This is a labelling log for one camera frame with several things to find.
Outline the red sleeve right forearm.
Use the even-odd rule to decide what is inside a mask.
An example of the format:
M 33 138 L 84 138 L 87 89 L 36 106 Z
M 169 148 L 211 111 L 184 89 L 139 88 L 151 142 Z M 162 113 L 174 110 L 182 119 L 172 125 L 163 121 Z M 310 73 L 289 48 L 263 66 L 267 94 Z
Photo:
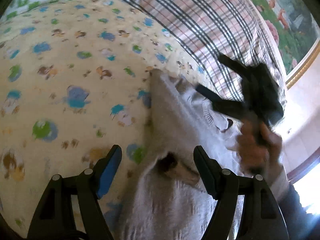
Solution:
M 307 213 L 302 207 L 284 166 L 280 163 L 271 165 L 265 178 L 284 217 L 289 239 L 319 239 L 319 217 Z

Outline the person's right hand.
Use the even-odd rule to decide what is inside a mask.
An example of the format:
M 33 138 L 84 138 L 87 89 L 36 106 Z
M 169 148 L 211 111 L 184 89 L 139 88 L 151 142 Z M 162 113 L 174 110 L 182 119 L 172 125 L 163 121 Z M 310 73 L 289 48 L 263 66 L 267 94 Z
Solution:
M 245 172 L 261 169 L 270 177 L 280 174 L 282 165 L 279 157 L 283 141 L 263 122 L 255 126 L 251 121 L 243 120 L 237 143 L 241 167 Z

